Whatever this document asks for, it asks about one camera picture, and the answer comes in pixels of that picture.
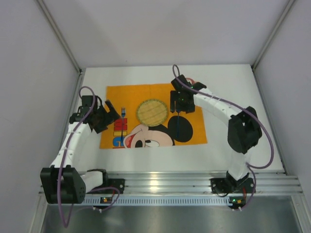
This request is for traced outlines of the blue metal fork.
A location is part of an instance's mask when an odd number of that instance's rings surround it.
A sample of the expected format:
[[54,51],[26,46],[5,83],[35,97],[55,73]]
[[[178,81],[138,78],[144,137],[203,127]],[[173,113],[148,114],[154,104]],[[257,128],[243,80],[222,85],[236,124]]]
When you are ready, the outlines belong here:
[[126,116],[126,109],[125,107],[121,108],[121,142],[123,142],[123,131],[124,131],[124,119]]

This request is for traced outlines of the pink plastic cup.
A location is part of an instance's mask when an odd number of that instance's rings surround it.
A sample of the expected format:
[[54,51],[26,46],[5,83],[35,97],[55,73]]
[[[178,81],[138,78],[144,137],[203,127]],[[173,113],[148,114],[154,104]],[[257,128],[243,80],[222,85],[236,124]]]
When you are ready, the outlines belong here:
[[186,78],[186,79],[191,85],[196,83],[196,81],[194,81],[192,78]]

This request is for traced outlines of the yellow woven round plate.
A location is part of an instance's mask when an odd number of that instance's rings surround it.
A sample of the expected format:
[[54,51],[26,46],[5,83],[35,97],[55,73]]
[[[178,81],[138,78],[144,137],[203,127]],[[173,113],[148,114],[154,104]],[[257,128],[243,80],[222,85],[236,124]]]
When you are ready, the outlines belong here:
[[163,124],[169,116],[167,104],[159,99],[144,100],[136,109],[136,117],[140,124],[155,127]]

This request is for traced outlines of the orange cartoon print cloth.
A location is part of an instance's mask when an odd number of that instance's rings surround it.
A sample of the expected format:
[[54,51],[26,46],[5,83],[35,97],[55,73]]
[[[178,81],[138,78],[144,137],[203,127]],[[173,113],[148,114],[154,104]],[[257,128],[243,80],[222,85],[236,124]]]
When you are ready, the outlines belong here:
[[[125,107],[123,142],[121,142],[121,118],[101,134],[101,149],[132,149],[200,145],[207,143],[203,112],[196,107],[193,113],[180,112],[179,138],[176,138],[177,112],[170,112],[171,84],[120,85],[106,88],[106,99],[117,112]],[[168,119],[161,125],[148,127],[140,124],[136,109],[147,99],[159,99],[167,104]]]

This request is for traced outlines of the blue metal spoon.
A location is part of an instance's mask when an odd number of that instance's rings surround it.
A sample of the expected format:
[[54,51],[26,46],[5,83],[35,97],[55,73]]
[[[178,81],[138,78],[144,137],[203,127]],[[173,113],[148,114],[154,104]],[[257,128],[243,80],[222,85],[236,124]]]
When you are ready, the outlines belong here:
[[180,110],[177,110],[176,138],[179,138],[179,131],[180,131]]

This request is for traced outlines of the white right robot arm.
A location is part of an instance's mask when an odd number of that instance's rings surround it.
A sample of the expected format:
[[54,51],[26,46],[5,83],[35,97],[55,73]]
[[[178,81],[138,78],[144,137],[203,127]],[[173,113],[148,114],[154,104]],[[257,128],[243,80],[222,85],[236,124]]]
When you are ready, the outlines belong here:
[[171,112],[192,113],[196,107],[213,114],[227,126],[227,142],[232,149],[231,162],[226,179],[238,187],[249,175],[246,154],[262,137],[260,125],[244,111],[237,111],[229,103],[221,101],[206,85],[190,84],[184,75],[171,81]]

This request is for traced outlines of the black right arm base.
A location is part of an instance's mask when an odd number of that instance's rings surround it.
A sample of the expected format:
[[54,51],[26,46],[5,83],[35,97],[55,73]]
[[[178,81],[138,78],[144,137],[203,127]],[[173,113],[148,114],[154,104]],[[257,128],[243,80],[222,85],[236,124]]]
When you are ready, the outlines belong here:
[[220,197],[228,194],[251,194],[256,190],[255,181],[249,177],[249,172],[239,180],[235,180],[228,172],[225,177],[210,179],[211,191]]

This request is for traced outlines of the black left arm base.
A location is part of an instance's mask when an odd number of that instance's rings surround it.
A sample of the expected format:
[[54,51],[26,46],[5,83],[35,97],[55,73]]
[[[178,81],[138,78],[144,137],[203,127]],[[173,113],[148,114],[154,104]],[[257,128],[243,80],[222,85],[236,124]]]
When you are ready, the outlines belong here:
[[92,189],[89,194],[117,194],[117,190],[123,194],[125,189],[125,179],[109,178],[104,184]]

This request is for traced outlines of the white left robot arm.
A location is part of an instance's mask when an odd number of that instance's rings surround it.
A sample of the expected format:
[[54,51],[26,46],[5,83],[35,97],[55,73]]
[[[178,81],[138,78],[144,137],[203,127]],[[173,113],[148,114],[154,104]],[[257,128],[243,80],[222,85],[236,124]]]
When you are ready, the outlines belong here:
[[107,130],[120,117],[111,101],[102,101],[98,96],[82,96],[81,106],[69,118],[67,136],[56,158],[40,172],[49,204],[81,204],[87,193],[108,187],[109,178],[105,169],[92,168],[82,175],[76,166],[91,133]]

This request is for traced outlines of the aluminium mounting rail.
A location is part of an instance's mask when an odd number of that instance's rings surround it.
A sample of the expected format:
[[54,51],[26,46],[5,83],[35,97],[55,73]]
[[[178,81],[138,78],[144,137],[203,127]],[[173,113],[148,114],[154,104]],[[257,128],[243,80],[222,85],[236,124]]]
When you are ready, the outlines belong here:
[[228,206],[240,209],[256,197],[300,196],[297,177],[284,173],[259,173],[250,176],[256,190],[251,194],[220,197],[211,191],[210,179],[222,173],[110,173],[109,178],[125,179],[123,194],[89,194],[78,206]]

